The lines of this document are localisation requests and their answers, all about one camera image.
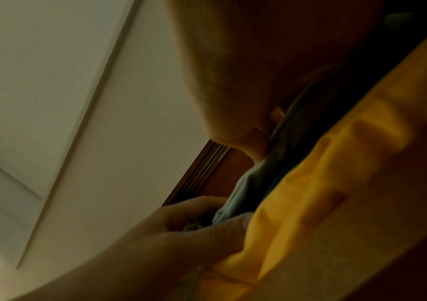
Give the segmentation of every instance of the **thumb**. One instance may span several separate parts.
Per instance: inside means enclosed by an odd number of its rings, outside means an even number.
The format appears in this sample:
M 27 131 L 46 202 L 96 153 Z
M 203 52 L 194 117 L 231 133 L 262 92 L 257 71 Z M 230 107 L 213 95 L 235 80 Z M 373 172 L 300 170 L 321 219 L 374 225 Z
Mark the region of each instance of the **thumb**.
M 241 251 L 252 215 L 245 213 L 223 223 L 185 233 L 183 250 L 189 258 L 190 268 L 214 263 Z

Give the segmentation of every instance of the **yellow garment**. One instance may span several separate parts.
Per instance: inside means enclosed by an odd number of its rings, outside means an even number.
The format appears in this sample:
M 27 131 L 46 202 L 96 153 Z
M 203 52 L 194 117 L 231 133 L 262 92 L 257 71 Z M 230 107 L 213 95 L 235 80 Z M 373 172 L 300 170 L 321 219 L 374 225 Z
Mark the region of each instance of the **yellow garment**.
M 427 126 L 427 39 L 317 142 L 254 213 L 240 253 L 209 267 L 202 301 L 238 300 Z

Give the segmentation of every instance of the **gray fabric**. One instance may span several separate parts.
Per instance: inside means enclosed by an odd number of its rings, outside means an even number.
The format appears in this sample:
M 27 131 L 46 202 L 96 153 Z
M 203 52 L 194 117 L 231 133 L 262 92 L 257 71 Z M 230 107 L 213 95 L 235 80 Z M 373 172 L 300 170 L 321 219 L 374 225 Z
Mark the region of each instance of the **gray fabric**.
M 302 93 L 273 134 L 270 154 L 239 180 L 213 223 L 254 212 L 284 168 L 301 162 L 317 140 L 426 36 L 427 18 L 390 17 L 345 66 Z

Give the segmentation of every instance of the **hand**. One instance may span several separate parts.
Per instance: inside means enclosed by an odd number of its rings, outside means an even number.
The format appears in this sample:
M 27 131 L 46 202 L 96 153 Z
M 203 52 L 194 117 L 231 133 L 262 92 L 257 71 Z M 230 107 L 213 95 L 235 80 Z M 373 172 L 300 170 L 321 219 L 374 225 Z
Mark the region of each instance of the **hand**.
M 17 300 L 162 300 L 188 272 L 242 250 L 251 214 L 181 232 L 224 203 L 204 196 L 161 207 L 97 257 Z
M 254 161 L 257 126 L 341 63 L 381 20 L 385 0 L 164 0 L 184 82 L 210 139 Z

